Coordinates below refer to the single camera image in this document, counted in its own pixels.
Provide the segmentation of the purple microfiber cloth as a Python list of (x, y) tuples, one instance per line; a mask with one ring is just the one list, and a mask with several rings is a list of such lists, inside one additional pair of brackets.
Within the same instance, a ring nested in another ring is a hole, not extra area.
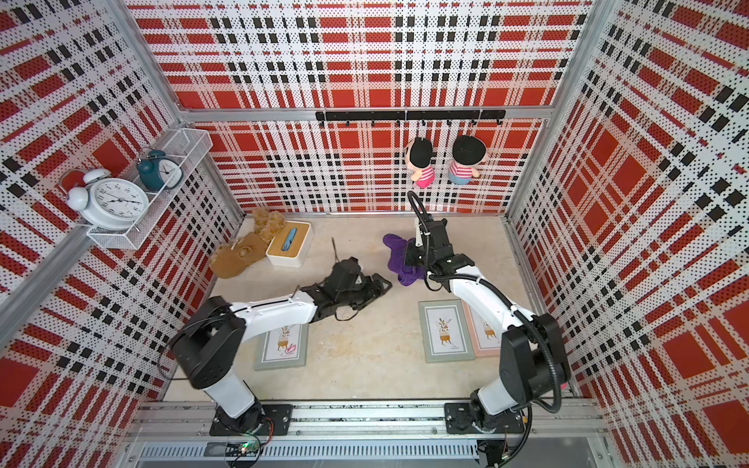
[(425, 277), (425, 271), (422, 266), (407, 265), (406, 253), (411, 245), (415, 245), (415, 238), (406, 240), (396, 234), (385, 234), (382, 242), (390, 249), (390, 258), (387, 264), (388, 269), (397, 275), (398, 282), (409, 287), (417, 281), (422, 281)]

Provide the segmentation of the green frame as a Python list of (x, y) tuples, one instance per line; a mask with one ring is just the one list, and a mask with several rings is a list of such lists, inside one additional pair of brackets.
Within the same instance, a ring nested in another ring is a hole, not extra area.
[(475, 359), (460, 300), (421, 301), (419, 320), (428, 364)]
[(308, 325), (269, 331), (257, 344), (255, 371), (301, 368), (306, 365)]

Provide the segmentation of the pink picture frame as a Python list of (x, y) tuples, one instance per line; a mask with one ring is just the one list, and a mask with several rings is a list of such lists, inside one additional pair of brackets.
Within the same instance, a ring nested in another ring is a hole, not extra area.
[(462, 307), (475, 357), (499, 357), (501, 354), (501, 339), (486, 321), (472, 312), (465, 301), (462, 302)]

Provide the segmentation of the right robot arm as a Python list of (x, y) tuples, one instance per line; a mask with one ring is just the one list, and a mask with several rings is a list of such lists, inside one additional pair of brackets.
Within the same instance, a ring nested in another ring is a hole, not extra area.
[(511, 300), (492, 284), (467, 255), (455, 253), (446, 220), (417, 218), (417, 240), (406, 259), (425, 269), (427, 285), (438, 284), (479, 316), (499, 338), (499, 377), (470, 396), (472, 423), (482, 431), (499, 426), (503, 417), (537, 405), (559, 413), (570, 365), (558, 322)]

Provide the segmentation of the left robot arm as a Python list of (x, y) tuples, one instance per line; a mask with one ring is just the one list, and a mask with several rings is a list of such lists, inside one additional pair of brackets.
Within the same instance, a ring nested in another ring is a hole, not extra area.
[(288, 296), (256, 302), (209, 298), (168, 341), (190, 385), (217, 404), (218, 425), (231, 434), (248, 434), (267, 417), (255, 394), (233, 366), (240, 346), (254, 337), (337, 316), (341, 307), (359, 312), (392, 289), (378, 274), (366, 275), (355, 257), (334, 264), (323, 281)]

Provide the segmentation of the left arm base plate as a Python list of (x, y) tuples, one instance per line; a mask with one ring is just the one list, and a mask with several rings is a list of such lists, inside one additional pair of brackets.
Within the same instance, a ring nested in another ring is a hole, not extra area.
[(294, 406), (289, 404), (263, 405), (255, 402), (239, 417), (230, 417), (218, 406), (210, 429), (213, 437), (221, 436), (286, 436)]

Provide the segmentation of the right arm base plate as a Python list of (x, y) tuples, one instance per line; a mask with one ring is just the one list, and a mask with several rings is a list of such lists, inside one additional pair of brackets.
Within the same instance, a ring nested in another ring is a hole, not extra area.
[(488, 415), (476, 402), (445, 404), (444, 414), (447, 432), (453, 435), (520, 435), (525, 430), (520, 413), (503, 411)]

